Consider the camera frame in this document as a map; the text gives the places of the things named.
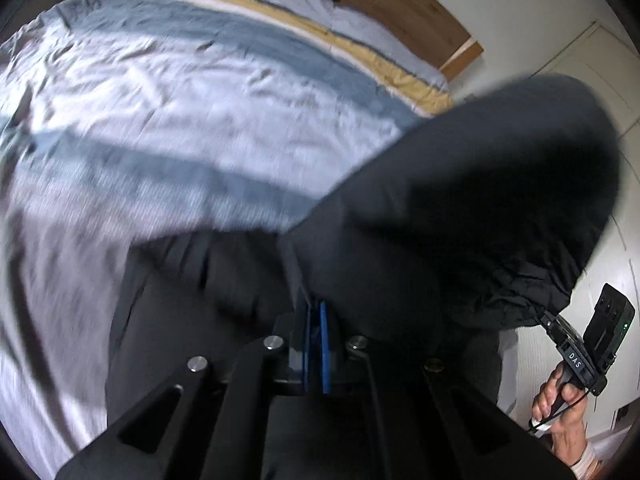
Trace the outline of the person's right hand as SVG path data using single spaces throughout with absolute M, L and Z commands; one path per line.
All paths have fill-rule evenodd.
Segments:
M 563 375 L 563 364 L 552 370 L 548 380 L 540 386 L 532 404 L 532 417 L 543 420 L 550 416 L 552 405 L 558 396 L 558 385 Z M 588 445 L 584 415 L 588 405 L 585 393 L 573 384 L 565 384 L 561 390 L 564 402 L 570 408 L 551 425 L 552 453 L 567 466 L 576 465 Z

